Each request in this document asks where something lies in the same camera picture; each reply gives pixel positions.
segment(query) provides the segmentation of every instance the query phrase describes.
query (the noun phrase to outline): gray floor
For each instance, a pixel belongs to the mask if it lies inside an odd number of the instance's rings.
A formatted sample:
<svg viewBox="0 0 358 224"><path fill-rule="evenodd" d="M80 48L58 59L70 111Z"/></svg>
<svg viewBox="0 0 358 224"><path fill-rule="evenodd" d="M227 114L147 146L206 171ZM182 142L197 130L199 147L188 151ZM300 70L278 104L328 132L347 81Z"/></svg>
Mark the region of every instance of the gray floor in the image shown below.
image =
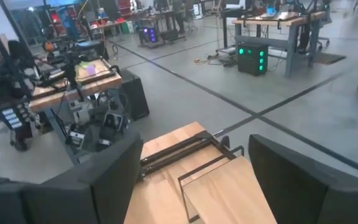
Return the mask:
<svg viewBox="0 0 358 224"><path fill-rule="evenodd" d="M321 36L331 38L323 51L347 58L313 68L300 62L291 79L283 77L284 63L274 58L262 77L239 73L236 67L196 65L194 59L204 59L223 45L213 17L196 21L198 30L187 32L186 41L157 49L139 47L130 35L117 40L121 47L111 63L141 77L150 107L150 116L131 125L146 141L193 121L211 133L223 131L233 146L246 147L250 134L261 134L358 176L357 170L319 150L330 149L358 163L358 9L344 17L344 7L347 2L332 6L337 11L333 23ZM269 35L286 38L287 32L271 27ZM39 183L71 167L55 133L29 144L31 150L19 153L9 145L7 133L0 134L1 176Z"/></svg>

